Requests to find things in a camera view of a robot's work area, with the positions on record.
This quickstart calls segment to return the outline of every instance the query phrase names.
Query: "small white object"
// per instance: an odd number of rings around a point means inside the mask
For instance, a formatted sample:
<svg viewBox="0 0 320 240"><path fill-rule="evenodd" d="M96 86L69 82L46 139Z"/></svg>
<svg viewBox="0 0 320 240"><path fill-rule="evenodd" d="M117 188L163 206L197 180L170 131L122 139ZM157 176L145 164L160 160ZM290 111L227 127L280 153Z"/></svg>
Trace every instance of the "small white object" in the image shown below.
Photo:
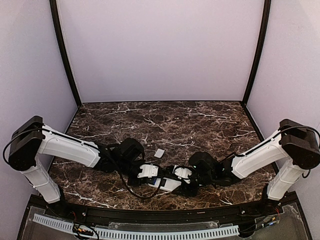
<svg viewBox="0 0 320 240"><path fill-rule="evenodd" d="M157 149L157 151L155 152L154 156L158 159L160 159L165 153L165 150L162 150L160 148Z"/></svg>
<svg viewBox="0 0 320 240"><path fill-rule="evenodd" d="M158 175L158 167L151 164L143 164L140 166L140 169L142 169L142 172L138 174L138 179L141 178L152 178L156 177Z"/></svg>

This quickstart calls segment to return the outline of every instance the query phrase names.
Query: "black cable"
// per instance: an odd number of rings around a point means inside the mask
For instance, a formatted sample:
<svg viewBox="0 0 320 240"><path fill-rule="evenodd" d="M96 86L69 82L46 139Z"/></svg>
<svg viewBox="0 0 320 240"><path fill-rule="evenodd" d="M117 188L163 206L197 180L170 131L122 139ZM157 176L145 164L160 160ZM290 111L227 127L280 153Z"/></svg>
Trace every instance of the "black cable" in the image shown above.
<svg viewBox="0 0 320 240"><path fill-rule="evenodd" d="M256 229L254 230L251 230L251 231L241 231L240 233L242 234L250 234L250 233L254 233L255 231L258 231L259 229L262 229L263 227L262 226L259 226L257 227Z"/></svg>
<svg viewBox="0 0 320 240"><path fill-rule="evenodd" d="M58 218L60 218L60 219L63 219L63 220L65 220L65 221L72 221L72 220L67 219L67 218L65 218L65 217L63 217L63 216L60 216L59 214L57 214L57 213L56 213L51 207L49 207L48 205L47 205L46 207L47 207L48 209L50 209L50 211L51 211L56 217L58 217ZM84 223L82 223L82 222L75 221L75 220L73 220L73 223L74 223L74 224L78 224L79 227L80 227L80 226L85 226L85 227L87 227L88 229L90 229L90 230L92 230L92 231L94 232L94 234L96 235L96 239L97 239L97 240L100 239L99 234L97 233L96 230L93 229L93 227L88 226L88 225L86 225L86 224L84 224Z"/></svg>
<svg viewBox="0 0 320 240"><path fill-rule="evenodd" d="M318 137L319 137L319 147L318 147L318 148L320 149L320 133L319 133L315 128L313 128L313 127L311 127L311 126L291 126L291 127L288 127L288 128L285 128L285 129L281 130L280 132L277 132L277 133L276 133L273 137L271 137L269 140L265 141L264 143L260 144L259 146L255 147L255 148L253 148L252 150L248 151L247 153L245 153L245 154L234 153L234 155L235 155L236 157L245 157L245 156L251 154L252 152L254 152L255 150L257 150L257 149L261 148L262 146L266 145L267 143L271 142L271 139L276 138L276 137L279 136L280 134L282 134L282 133L284 133L284 132L286 132L286 131L288 131L288 130L291 130L291 129L300 129L300 128L313 130L313 131L318 135Z"/></svg>
<svg viewBox="0 0 320 240"><path fill-rule="evenodd" d="M130 187L127 185L127 183L126 183L126 181L125 181L125 179L124 179L124 176L123 176L123 174L122 174L122 171L121 171L120 167L118 166L118 164L116 163L116 161L115 161L112 157L109 157L109 156L107 156L107 155L104 155L104 156L107 157L108 159L110 159L111 162L115 165L115 167L117 168L116 171L118 172L118 174L119 174L119 176L120 176L120 179L121 179L122 184L124 185L124 187L128 190L128 192L129 192L131 195L133 195L133 196L135 196L136 198L141 199L141 200L149 200L149 199L152 199L155 195L157 195L157 193L159 192L159 190L160 190L160 188L161 188L161 182L162 182L162 180L163 180L163 178L164 178L163 176L160 178L159 186L156 188L156 190L154 191L153 194L151 194L150 196L140 196L140 195L136 194L134 191L132 191L132 190L130 189Z"/></svg>
<svg viewBox="0 0 320 240"><path fill-rule="evenodd" d="M267 217L267 216L264 216L262 220L258 221L257 223L253 224L252 226L250 226L250 227L248 227L248 228L246 228L246 229L244 229L244 230L240 231L240 233L246 233L246 232L245 232L246 230L249 230L249 229L251 229L251 228L255 227L256 225L258 225L258 224L260 224L260 223L264 222L264 221L265 221L265 219L266 219L266 217Z"/></svg>
<svg viewBox="0 0 320 240"><path fill-rule="evenodd" d="M304 175L304 173L302 173L302 177L303 177L304 179L306 179L306 178L310 175L310 173L311 173L311 169L309 169L309 171L308 171L308 173L306 174L306 176Z"/></svg>

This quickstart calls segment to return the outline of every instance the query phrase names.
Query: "wire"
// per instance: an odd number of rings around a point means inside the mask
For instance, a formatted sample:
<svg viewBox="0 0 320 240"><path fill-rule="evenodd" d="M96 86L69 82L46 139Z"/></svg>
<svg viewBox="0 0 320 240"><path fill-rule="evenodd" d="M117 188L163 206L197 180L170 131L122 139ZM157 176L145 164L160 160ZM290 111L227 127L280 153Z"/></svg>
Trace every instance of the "wire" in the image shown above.
<svg viewBox="0 0 320 240"><path fill-rule="evenodd" d="M309 171L308 171L308 173L306 175L304 175L304 173L302 173L302 177L304 179L306 179L307 177L309 177L310 173L311 173L311 169L309 169Z"/></svg>
<svg viewBox="0 0 320 240"><path fill-rule="evenodd" d="M280 221L281 217L280 217L279 209L278 209L278 208L274 208L274 209L275 209L275 210L276 210L276 212L278 213L278 218L279 218L279 221Z"/></svg>
<svg viewBox="0 0 320 240"><path fill-rule="evenodd" d="M234 155L235 155L236 157L245 157L245 156L251 154L252 152L254 152L255 150L257 150L257 149L261 148L262 146L266 145L267 143L271 142L271 139L276 138L276 137L279 136L280 134L282 134L282 133L284 133L284 132L286 132L286 131L288 131L288 130L291 130L291 129L301 129L301 128L313 130L313 131L318 135L318 138L319 138L319 146L318 146L318 148L320 149L320 133L319 133L315 128L313 128L313 127L311 127L311 126L290 126L290 127L288 127L288 128L285 128L285 129L277 132L277 133L276 133L274 136L272 136L269 140L263 142L262 144L258 145L257 147L253 148L252 150L250 150L250 151L248 151L248 152L246 152L246 153L243 153L243 154L234 153Z"/></svg>
<svg viewBox="0 0 320 240"><path fill-rule="evenodd" d="M286 131L288 131L288 130L291 130L291 129L301 129L301 128L303 128L303 129L310 129L310 130L314 131L314 132L318 135L318 137L319 137L319 147L318 147L318 148L320 149L320 133L318 132L318 130L316 130L315 128L313 128L313 127L311 127L311 126L291 126L291 127L288 127L288 128L285 128L285 129L281 130L280 132L278 132L277 134L275 134L273 138L277 137L278 135L280 135L280 134L282 134L282 133L284 133L284 132L286 132Z"/></svg>
<svg viewBox="0 0 320 240"><path fill-rule="evenodd" d="M160 178L159 186L156 188L156 190L154 191L153 194L151 194L150 196L140 196L140 195L136 194L134 191L132 191L132 190L130 189L130 187L127 185L127 183L126 183L126 181L125 181L125 179L124 179L124 176L123 176L123 174L122 174L122 171L121 171L120 167L118 166L118 164L116 163L116 161L115 161L112 157L106 155L106 154L104 153L104 151L102 151L102 154L103 154L105 157L107 157L108 159L110 159L111 162L116 166L116 168L117 168L116 171L118 172L118 174L119 174L119 176L120 176L120 179L121 179L122 184L124 185L124 187L128 190L128 192L129 192L131 195L133 195L133 196L135 196L136 198L141 199L141 200L149 200L149 199L152 199L154 196L157 195L157 193L159 192L159 190L160 190L160 188L161 188L161 182L162 182L162 180L163 180L163 178L164 178L163 176Z"/></svg>
<svg viewBox="0 0 320 240"><path fill-rule="evenodd" d="M40 130L43 130L42 127L37 127L37 128L33 128L33 129L28 129L28 130L25 130L25 131L22 131L20 132L17 136L15 136L14 138L12 138L4 147L3 149L3 152L2 152L2 157L3 157L3 160L5 161L6 164L10 165L9 161L6 159L6 150L7 148L17 139L19 138L21 135L23 134L26 134L26 133L30 133L30 132L33 132L33 131L40 131Z"/></svg>
<svg viewBox="0 0 320 240"><path fill-rule="evenodd" d="M258 221L257 223L253 224L252 226L250 226L250 227L248 227L248 228L246 228L246 229L244 229L244 230L242 230L242 231L240 231L240 232L241 232L241 233L246 233L246 232L245 232L246 230L249 230L249 229L255 227L256 225L262 223L262 222L266 219L266 217L267 217L267 216L264 216L262 220Z"/></svg>
<svg viewBox="0 0 320 240"><path fill-rule="evenodd" d="M63 219L63 220L65 220L65 221L70 221L70 219L67 219L67 218L65 218L65 217L60 216L59 214L57 214L57 213L56 213L51 207L49 207L48 205L47 205L46 207L47 207L48 209L50 209L50 211L51 211L56 217L58 217L58 218L60 218L60 219ZM92 230L92 231L94 232L94 234L96 235L96 239L97 239L97 240L100 239L99 234L97 233L96 230L94 230L93 227L88 226L88 225L86 225L86 224L84 224L84 223L82 223L82 222L76 221L76 220L74 220L73 223L74 223L74 224L78 224L79 227L80 227L80 226L85 226L85 227L87 227L88 229L90 229L90 230Z"/></svg>

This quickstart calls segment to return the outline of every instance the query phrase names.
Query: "black plastic bracket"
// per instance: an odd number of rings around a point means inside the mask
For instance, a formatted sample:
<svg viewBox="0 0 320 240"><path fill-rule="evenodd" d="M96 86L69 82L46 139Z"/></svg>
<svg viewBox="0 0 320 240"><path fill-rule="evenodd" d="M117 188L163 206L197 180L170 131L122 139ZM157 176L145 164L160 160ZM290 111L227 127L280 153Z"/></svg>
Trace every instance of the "black plastic bracket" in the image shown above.
<svg viewBox="0 0 320 240"><path fill-rule="evenodd" d="M13 133L12 139L26 130L41 128L43 125L42 117L34 116ZM15 139L10 145L8 159L10 166L17 171L26 171L36 166L35 157L42 139L41 131L30 131Z"/></svg>

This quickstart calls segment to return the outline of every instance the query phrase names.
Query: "black vertical pole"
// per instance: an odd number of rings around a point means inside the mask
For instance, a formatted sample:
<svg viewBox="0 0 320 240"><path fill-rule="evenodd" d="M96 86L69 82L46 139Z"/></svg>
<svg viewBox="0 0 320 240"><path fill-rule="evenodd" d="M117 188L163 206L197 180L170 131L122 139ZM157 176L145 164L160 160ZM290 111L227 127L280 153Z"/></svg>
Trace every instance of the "black vertical pole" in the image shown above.
<svg viewBox="0 0 320 240"><path fill-rule="evenodd" d="M244 96L242 99L242 103L246 106L250 97L250 93L252 90L252 87L254 85L254 81L256 78L261 53L264 47L266 32L267 32L267 26L268 26L268 20L269 20L269 13L270 13L270 7L271 7L271 0L264 0L264 6L263 6L263 14L262 14L262 20L261 20L261 26L260 26L260 33L258 38L258 43L256 45L255 55L252 63L252 68L249 76L248 83L246 85L246 89L244 92Z"/></svg>
<svg viewBox="0 0 320 240"><path fill-rule="evenodd" d="M50 1L52 20L53 20L53 25L54 25L54 30L55 30L55 36L56 36L56 40L59 45L64 70L65 70L66 76L68 78L68 82L69 82L69 85L70 85L70 88L71 88L71 91L73 94L73 98L75 100L77 107L79 108L82 105L82 102L81 102L81 99L80 99L80 96L79 96L79 93L77 90L76 82L75 82L74 76L72 74L68 55L67 55L64 37L62 34L61 25L60 25L57 0L49 0L49 1Z"/></svg>

